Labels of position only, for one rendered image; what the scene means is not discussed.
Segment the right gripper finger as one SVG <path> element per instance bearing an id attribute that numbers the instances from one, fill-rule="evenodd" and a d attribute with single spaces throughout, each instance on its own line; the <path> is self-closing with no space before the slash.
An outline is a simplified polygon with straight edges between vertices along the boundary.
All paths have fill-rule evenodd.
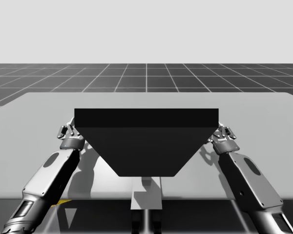
<path id="1" fill-rule="evenodd" d="M 224 124 L 219 122 L 218 131 L 221 133 L 222 137 L 229 137 L 233 140 L 236 139 L 236 135 L 233 133 L 229 126 L 225 126 Z"/>

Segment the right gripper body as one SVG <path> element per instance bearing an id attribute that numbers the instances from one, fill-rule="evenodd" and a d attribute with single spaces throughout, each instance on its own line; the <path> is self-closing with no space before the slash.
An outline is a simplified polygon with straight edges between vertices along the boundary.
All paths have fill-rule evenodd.
<path id="1" fill-rule="evenodd" d="M 218 130 L 213 133 L 209 141 L 212 143 L 213 149 L 218 155 L 240 150 L 235 140 L 229 137 L 222 137 Z"/>

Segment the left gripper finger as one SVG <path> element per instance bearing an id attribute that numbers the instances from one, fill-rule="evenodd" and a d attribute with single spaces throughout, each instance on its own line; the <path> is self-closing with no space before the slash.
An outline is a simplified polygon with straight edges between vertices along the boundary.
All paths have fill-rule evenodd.
<path id="1" fill-rule="evenodd" d="M 67 137 L 74 135 L 74 117 L 71 118 L 71 120 L 66 124 L 62 125 L 59 129 L 59 132 L 57 134 L 58 139 L 65 139 Z"/>

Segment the grey stand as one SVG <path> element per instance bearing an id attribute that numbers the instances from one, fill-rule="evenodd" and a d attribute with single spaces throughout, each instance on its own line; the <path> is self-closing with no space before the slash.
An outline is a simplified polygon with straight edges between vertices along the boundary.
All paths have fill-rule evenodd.
<path id="1" fill-rule="evenodd" d="M 161 210 L 162 187 L 160 177 L 134 177 L 131 210 Z"/>

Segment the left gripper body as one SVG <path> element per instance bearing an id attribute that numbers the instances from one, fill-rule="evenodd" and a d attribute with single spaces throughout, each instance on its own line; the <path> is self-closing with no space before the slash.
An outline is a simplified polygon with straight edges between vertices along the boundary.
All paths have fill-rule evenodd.
<path id="1" fill-rule="evenodd" d="M 84 148 L 85 139 L 82 135 L 74 128 L 74 135 L 69 136 L 65 139 L 61 139 L 60 149 L 76 149 L 82 150 Z"/>

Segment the black screen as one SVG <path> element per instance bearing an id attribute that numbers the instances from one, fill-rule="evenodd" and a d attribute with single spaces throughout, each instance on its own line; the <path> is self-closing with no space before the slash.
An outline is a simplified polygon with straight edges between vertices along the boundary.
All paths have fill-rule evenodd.
<path id="1" fill-rule="evenodd" d="M 118 176 L 175 176 L 218 128 L 216 108 L 76 108 L 75 127 Z"/>

